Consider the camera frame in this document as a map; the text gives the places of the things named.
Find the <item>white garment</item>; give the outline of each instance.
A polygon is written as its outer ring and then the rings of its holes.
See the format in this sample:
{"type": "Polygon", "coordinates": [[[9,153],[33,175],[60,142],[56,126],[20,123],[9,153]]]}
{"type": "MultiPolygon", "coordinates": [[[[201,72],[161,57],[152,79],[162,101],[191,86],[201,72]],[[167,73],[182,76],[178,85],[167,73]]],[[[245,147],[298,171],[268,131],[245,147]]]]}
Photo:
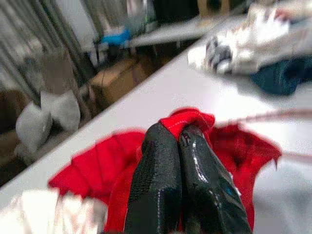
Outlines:
{"type": "Polygon", "coordinates": [[[107,206],[53,190],[29,190],[0,211],[3,234],[97,234],[103,231],[107,206]]]}
{"type": "MultiPolygon", "coordinates": [[[[256,73],[261,67],[283,59],[312,54],[312,0],[293,1],[274,9],[252,5],[247,21],[235,30],[217,35],[218,46],[229,46],[231,60],[218,64],[217,73],[256,73]],[[276,9],[285,9],[294,18],[310,16],[296,26],[275,18],[276,9]]],[[[207,57],[219,56],[207,50],[207,57]]]]}

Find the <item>blue cloth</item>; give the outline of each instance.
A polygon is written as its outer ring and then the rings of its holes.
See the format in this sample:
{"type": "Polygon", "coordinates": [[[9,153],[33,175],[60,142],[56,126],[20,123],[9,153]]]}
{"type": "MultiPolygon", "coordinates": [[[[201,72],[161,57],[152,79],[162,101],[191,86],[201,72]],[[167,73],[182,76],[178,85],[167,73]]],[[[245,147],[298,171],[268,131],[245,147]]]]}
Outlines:
{"type": "Polygon", "coordinates": [[[297,85],[312,80],[312,57],[283,60],[261,68],[250,77],[266,93],[290,95],[297,85]]]}
{"type": "Polygon", "coordinates": [[[101,43],[108,43],[109,45],[123,45],[130,38],[130,31],[125,29],[120,34],[103,36],[101,43]]]}

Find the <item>red fabric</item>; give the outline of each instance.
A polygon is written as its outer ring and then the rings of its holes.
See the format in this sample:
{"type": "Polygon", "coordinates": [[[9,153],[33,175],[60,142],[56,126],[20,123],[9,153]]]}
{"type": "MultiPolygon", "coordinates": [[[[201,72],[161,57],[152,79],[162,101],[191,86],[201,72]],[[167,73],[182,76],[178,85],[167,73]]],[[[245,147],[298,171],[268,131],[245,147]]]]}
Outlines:
{"type": "MultiPolygon", "coordinates": [[[[251,228],[254,226],[253,187],[260,168],[281,152],[255,134],[242,131],[238,125],[213,127],[215,118],[194,108],[180,109],[160,122],[178,139],[183,128],[195,124],[203,132],[224,166],[234,176],[242,193],[251,228]]],[[[72,163],[49,181],[61,194],[71,191],[91,196],[108,204],[105,231],[122,232],[127,213],[132,176],[142,153],[144,134],[128,132],[113,135],[95,147],[73,158],[72,163]]]]}
{"type": "Polygon", "coordinates": [[[109,205],[117,179],[122,177],[125,169],[136,167],[141,159],[137,149],[143,140],[143,132],[114,134],[73,157],[71,164],[54,176],[48,185],[59,188],[61,195],[72,192],[83,198],[97,198],[109,205]]]}

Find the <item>white table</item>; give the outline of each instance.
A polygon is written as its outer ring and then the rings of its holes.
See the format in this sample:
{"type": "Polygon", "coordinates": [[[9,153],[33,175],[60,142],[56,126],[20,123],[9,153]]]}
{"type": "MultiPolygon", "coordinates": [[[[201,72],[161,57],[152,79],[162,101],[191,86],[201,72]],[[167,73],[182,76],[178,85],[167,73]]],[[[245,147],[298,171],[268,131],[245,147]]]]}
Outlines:
{"type": "Polygon", "coordinates": [[[131,41],[129,47],[155,45],[176,41],[199,39],[206,35],[221,22],[230,20],[228,17],[211,17],[209,24],[200,24],[202,19],[197,16],[185,22],[163,25],[156,30],[142,34],[131,41]]]}
{"type": "MultiPolygon", "coordinates": [[[[234,24],[237,23],[228,22],[222,25],[222,29],[234,24]]],[[[203,45],[205,41],[202,39],[196,45],[203,45]]],[[[188,66],[187,52],[184,52],[4,185],[0,189],[0,209],[23,190],[46,188],[47,180],[70,162],[74,154],[93,146],[112,131],[130,127],[147,129],[183,106],[195,106],[212,113],[217,123],[276,109],[312,109],[312,83],[300,85],[290,97],[270,97],[262,94],[248,78],[225,78],[193,70],[188,66]]],[[[247,126],[277,142],[285,151],[311,153],[310,120],[263,122],[247,126]]],[[[254,233],[307,234],[312,220],[311,217],[310,222],[307,221],[308,214],[312,215],[312,212],[305,210],[309,207],[312,211],[312,164],[281,159],[278,168],[276,172],[273,164],[268,164],[256,180],[254,233]],[[282,214],[277,207],[283,208],[282,214]],[[302,216],[295,212],[297,209],[303,210],[302,216]]]]}

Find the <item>brown cardboard box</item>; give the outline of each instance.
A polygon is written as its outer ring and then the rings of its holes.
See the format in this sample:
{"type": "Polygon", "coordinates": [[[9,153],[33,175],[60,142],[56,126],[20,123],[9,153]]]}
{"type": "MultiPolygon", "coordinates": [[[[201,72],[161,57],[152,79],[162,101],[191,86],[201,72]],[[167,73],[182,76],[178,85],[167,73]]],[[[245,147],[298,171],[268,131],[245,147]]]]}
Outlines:
{"type": "Polygon", "coordinates": [[[152,72],[146,59],[127,58],[99,72],[91,81],[102,109],[119,100],[152,72]]]}
{"type": "Polygon", "coordinates": [[[230,13],[230,1],[221,0],[221,9],[216,12],[207,5],[207,0],[198,0],[199,14],[201,17],[228,15],[230,13]]]}

